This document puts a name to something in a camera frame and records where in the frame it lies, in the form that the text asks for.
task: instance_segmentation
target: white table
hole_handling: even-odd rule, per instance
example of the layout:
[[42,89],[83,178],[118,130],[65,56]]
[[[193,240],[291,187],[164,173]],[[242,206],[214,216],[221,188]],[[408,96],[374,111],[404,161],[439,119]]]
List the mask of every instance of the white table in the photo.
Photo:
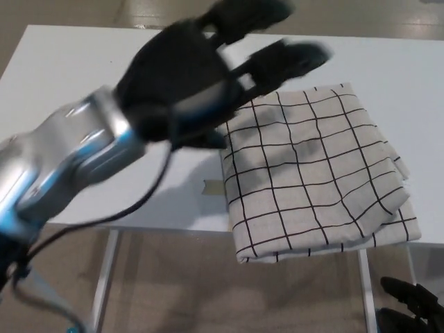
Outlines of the white table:
[[[29,26],[0,80],[0,139],[30,130],[64,103],[103,84],[115,85],[138,49],[158,31]],[[247,55],[283,36],[250,35],[224,51],[236,66]],[[282,90],[351,82],[362,103],[411,170],[413,204],[423,233],[418,245],[444,245],[441,204],[444,170],[444,42],[351,37],[287,36],[330,46],[333,59]],[[136,201],[158,173],[165,146],[102,185],[81,193],[51,223],[74,224],[108,215]],[[181,151],[152,201],[110,225],[101,278],[94,301],[98,327],[119,228],[228,232],[224,198],[203,196],[204,179],[222,179],[217,153]],[[368,331],[375,332],[366,251],[360,251]]]

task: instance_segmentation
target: metal table leg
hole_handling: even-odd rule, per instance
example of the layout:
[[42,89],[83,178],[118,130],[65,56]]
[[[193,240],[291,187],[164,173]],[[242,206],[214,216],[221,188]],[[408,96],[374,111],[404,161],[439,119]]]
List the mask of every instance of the metal table leg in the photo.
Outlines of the metal table leg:
[[364,297],[364,311],[366,314],[367,333],[377,333],[375,303],[373,302],[372,283],[366,250],[358,251],[359,269],[361,271],[362,296]]
[[100,278],[97,282],[96,294],[92,305],[92,328],[94,333],[100,333],[101,331],[119,235],[118,230],[111,230],[108,236],[108,242],[106,244],[105,255],[103,256],[102,268],[100,271]]

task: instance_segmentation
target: floor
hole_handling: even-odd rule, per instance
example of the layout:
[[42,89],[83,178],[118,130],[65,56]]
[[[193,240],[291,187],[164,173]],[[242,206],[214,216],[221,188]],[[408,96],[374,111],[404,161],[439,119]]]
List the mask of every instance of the floor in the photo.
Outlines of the floor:
[[[27,24],[158,28],[197,15],[214,0],[0,0],[0,75]],[[444,40],[444,0],[293,0],[272,33]],[[47,228],[44,236],[55,231]],[[35,261],[88,318],[108,233],[81,232]],[[171,248],[169,252],[160,249]],[[409,280],[403,247],[369,251],[377,307],[383,275]],[[66,332],[68,324],[5,292],[0,332]],[[125,232],[119,244],[106,333],[365,332],[356,253],[239,265],[229,234]]]

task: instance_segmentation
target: white cloth with black grid lines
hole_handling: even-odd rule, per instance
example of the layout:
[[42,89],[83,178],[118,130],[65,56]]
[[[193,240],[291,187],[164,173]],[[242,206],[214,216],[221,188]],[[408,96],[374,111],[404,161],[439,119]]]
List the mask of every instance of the white cloth with black grid lines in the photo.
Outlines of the white cloth with black grid lines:
[[407,168],[350,84],[274,92],[220,130],[240,262],[420,238]]

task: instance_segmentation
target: grid pattern fabric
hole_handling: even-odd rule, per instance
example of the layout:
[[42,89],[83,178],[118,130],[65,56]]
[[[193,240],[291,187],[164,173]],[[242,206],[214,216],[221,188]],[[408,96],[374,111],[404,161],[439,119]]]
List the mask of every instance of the grid pattern fabric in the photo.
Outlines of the grid pattern fabric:
[[408,170],[350,84],[274,92],[220,130],[240,262],[420,238]]

